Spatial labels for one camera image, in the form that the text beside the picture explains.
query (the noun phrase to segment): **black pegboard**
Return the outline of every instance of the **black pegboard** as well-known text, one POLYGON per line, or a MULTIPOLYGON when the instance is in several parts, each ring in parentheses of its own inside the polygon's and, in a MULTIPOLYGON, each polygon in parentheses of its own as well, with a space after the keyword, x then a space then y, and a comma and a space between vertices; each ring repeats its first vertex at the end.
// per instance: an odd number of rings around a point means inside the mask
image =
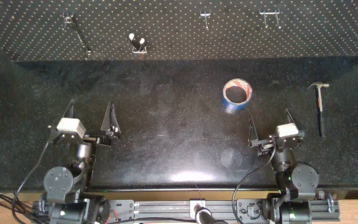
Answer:
POLYGON ((180 60, 358 56, 356 1, 0 1, 0 47, 25 60, 180 60), (205 27, 200 11, 211 11, 205 27), (259 11, 280 11, 268 27, 259 11), (93 51, 85 54, 64 12, 93 51), (131 52, 129 33, 149 52, 131 52))

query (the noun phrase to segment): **blue tape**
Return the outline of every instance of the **blue tape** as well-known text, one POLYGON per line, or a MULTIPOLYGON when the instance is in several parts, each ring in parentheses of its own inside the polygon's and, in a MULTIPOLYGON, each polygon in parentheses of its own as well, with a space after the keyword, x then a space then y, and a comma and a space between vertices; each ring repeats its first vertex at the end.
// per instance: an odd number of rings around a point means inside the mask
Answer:
POLYGON ((246 105, 248 104, 251 97, 252 97, 251 85, 247 81, 245 81, 241 78, 232 79, 232 80, 228 81, 223 87, 222 102, 223 102, 224 107, 227 109, 241 110, 244 107, 246 107, 246 105), (241 103, 233 103, 227 98, 226 91, 230 87, 234 87, 234 86, 238 86, 238 87, 242 88, 247 93, 247 99, 245 101, 243 101, 241 103))

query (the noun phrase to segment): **hammer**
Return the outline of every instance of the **hammer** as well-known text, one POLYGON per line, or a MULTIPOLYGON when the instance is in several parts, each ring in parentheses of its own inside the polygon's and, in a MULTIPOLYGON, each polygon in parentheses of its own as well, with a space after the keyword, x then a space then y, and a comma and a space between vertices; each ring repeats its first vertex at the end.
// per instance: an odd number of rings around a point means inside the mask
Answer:
POLYGON ((320 137, 324 139, 326 137, 326 125, 324 123, 324 118, 323 118, 323 99, 321 97, 321 87, 327 88, 329 87, 329 84, 322 83, 322 82, 315 82, 312 83, 308 88, 310 88, 313 85, 316 86, 318 92, 318 108, 319 108, 318 118, 319 118, 319 127, 320 127, 320 137))

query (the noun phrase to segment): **black table surface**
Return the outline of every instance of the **black table surface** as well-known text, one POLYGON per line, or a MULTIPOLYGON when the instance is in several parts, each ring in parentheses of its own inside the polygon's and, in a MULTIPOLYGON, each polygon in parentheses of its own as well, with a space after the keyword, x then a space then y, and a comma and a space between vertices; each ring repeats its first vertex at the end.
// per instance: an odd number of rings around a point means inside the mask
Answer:
MULTIPOLYGON (((298 161, 319 171, 319 187, 358 189, 358 58, 8 62, 0 57, 0 191, 16 189, 70 99, 87 131, 100 129, 108 101, 122 139, 99 147, 91 190, 232 189, 268 159, 248 146, 252 115, 260 139, 285 124, 285 108, 306 137, 298 161), (243 78, 247 108, 228 114, 223 85, 243 78), (327 138, 318 136, 315 82, 323 89, 327 138)), ((43 190, 45 173, 64 165, 68 149, 49 148, 25 190, 43 190)), ((245 189, 274 189, 266 167, 245 189)))

